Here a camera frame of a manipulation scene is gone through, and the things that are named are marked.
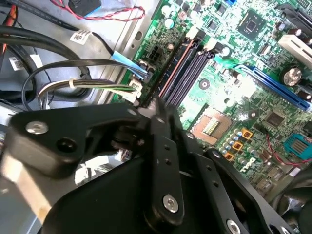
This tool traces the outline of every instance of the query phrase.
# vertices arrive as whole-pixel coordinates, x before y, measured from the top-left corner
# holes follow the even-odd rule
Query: barcode sticker
[[[23,64],[21,64],[21,62],[18,61],[18,59],[16,57],[10,57],[9,60],[10,60],[10,63],[12,65],[14,71],[20,71],[20,70],[25,69],[23,67]]]
[[[41,58],[39,55],[30,55],[30,57],[33,59],[37,68],[40,68],[43,66]],[[9,60],[10,60],[10,63],[12,65],[14,71],[25,70],[25,68],[23,67],[23,64],[21,64],[21,62],[18,61],[18,59],[16,57],[10,57]]]
[[[70,38],[71,41],[76,42],[80,45],[84,45],[89,37],[91,32],[80,29],[79,31],[75,32],[72,37]]]

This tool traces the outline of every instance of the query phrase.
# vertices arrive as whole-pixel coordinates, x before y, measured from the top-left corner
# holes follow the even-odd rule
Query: blue connector
[[[304,135],[292,134],[283,146],[287,153],[292,153],[302,160],[312,158],[312,143]]]
[[[225,3],[229,6],[233,6],[236,3],[236,0],[225,0]]]
[[[121,53],[117,52],[117,51],[114,51],[113,55],[112,55],[112,58],[113,60],[117,61],[117,62],[121,62],[129,67],[132,67],[132,68],[135,68],[135,69],[138,69],[140,70],[141,72],[147,74],[147,71],[145,71],[143,68],[141,68],[139,65],[135,64],[134,62],[132,62],[130,59],[126,58],[124,55],[122,55]],[[129,69],[131,72],[133,72],[137,77],[139,77],[141,80],[144,80],[144,77],[134,71],[134,70],[131,70]]]
[[[311,107],[311,104],[299,97],[297,94],[292,92],[291,90],[287,89],[285,85],[278,83],[277,81],[273,80],[271,77],[266,75],[264,72],[259,70],[256,67],[247,67],[245,65],[238,65],[235,69],[239,69],[243,72],[246,72],[271,90],[275,91],[279,95],[282,96],[286,101],[291,103],[292,105],[300,108],[303,111],[308,111]]]

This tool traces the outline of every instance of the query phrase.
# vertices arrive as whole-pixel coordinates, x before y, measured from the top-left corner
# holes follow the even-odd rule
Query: blue pcie slot
[[[303,100],[297,94],[293,93],[289,89],[287,89],[284,85],[278,83],[277,81],[273,80],[261,70],[256,67],[247,67],[245,65],[238,65],[235,69],[240,69],[243,72],[251,75],[256,80],[260,81],[265,86],[269,87],[274,92],[281,95],[286,101],[291,103],[292,105],[300,108],[303,111],[308,111],[310,109],[311,104],[307,101]]]

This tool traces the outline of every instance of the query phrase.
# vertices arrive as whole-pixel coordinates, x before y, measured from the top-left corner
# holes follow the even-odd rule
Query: white connector
[[[296,35],[283,35],[278,44],[294,55],[299,61],[312,69],[312,49]]]
[[[126,93],[126,92],[119,92],[119,91],[114,91],[116,94],[121,95],[125,100],[134,103],[137,98],[139,98],[142,95],[142,83],[136,78],[131,78],[131,81],[129,83],[129,86],[135,87],[136,90],[134,90],[131,93]]]

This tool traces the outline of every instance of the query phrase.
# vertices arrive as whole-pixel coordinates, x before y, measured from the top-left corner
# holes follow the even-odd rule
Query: ram slot
[[[176,108],[182,103],[196,80],[198,79],[201,72],[204,70],[210,59],[214,58],[214,53],[208,51],[199,51],[193,59],[190,66],[186,69],[185,73],[179,80],[177,86],[170,97],[166,100],[166,104],[173,105]]]
[[[194,57],[196,56],[198,44],[192,40],[187,44],[182,44],[182,48],[186,45],[187,47],[183,55],[180,56],[180,54],[177,54],[173,58],[160,83],[159,87],[161,91],[159,96],[164,100],[167,100],[171,96],[171,93],[175,90],[183,74],[190,64],[193,63]]]

